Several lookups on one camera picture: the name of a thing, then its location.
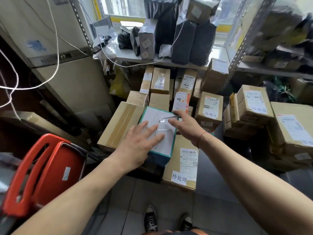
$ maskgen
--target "finger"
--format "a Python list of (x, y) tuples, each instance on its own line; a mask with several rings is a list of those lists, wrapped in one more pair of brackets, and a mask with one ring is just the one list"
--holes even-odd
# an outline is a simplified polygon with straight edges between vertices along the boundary
[(127, 138), (133, 135), (134, 128), (135, 128), (135, 125), (131, 126), (131, 128), (128, 130), (127, 135), (126, 135)]
[(149, 121), (146, 120), (138, 124), (134, 129), (134, 134), (141, 134), (143, 128), (146, 127), (148, 123)]
[(153, 126), (151, 126), (150, 128), (147, 128), (143, 133), (143, 137), (144, 138), (149, 138), (158, 128), (158, 124), (155, 124)]
[(181, 121), (178, 121), (177, 119), (168, 119), (168, 122), (171, 126), (174, 126), (175, 128), (179, 127), (182, 123)]
[(173, 110), (172, 113), (179, 115), (182, 120), (189, 116), (184, 110)]
[(155, 145), (157, 145), (159, 142), (161, 142), (164, 139), (164, 137), (165, 137), (165, 134), (161, 133), (161, 134), (154, 136), (150, 140), (148, 140), (149, 150), (151, 150)]

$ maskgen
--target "foot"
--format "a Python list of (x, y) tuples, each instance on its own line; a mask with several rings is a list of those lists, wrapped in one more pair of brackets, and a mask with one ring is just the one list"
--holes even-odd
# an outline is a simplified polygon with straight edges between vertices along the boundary
[(193, 221), (188, 213), (182, 215), (179, 222), (179, 231), (189, 231), (193, 228)]
[(156, 218), (156, 212), (155, 209), (151, 205), (149, 205), (145, 212), (144, 217), (144, 225), (145, 225), (145, 231), (147, 232), (157, 232), (157, 218)]

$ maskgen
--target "red plastic chair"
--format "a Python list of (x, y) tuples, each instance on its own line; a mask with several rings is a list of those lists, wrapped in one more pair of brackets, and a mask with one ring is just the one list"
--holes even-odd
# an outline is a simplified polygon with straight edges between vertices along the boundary
[[(45, 146), (20, 194), (29, 166)], [(86, 158), (87, 151), (70, 141), (43, 135), (19, 165), (2, 203), (3, 214), (26, 217), (48, 204), (81, 179)]]

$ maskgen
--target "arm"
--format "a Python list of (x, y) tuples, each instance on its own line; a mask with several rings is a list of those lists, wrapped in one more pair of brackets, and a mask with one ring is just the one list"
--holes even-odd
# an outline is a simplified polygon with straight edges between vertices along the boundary
[(148, 121), (133, 126), (126, 138), (90, 174), (63, 192), (21, 225), (13, 235), (80, 235), (97, 205), (126, 173), (143, 164), (147, 153), (164, 138), (154, 125), (142, 133)]
[(269, 234), (312, 234), (313, 201), (300, 191), (234, 152), (183, 111), (170, 119), (181, 134), (201, 148), (254, 220)]

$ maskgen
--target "teal-edged box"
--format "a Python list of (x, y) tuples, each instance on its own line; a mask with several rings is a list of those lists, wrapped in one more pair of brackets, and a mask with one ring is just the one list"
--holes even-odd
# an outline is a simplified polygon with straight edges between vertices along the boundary
[(165, 134), (164, 139), (148, 152), (147, 158), (148, 162), (158, 164), (162, 167), (165, 167), (172, 157), (177, 131), (175, 127), (168, 123), (168, 119), (170, 118), (178, 119), (178, 115), (165, 110), (147, 106), (140, 120), (140, 122), (146, 120), (149, 121), (147, 127), (144, 128), (143, 131), (155, 124), (159, 124), (156, 132), (153, 133), (148, 138), (148, 140), (153, 138), (155, 135), (161, 133)]

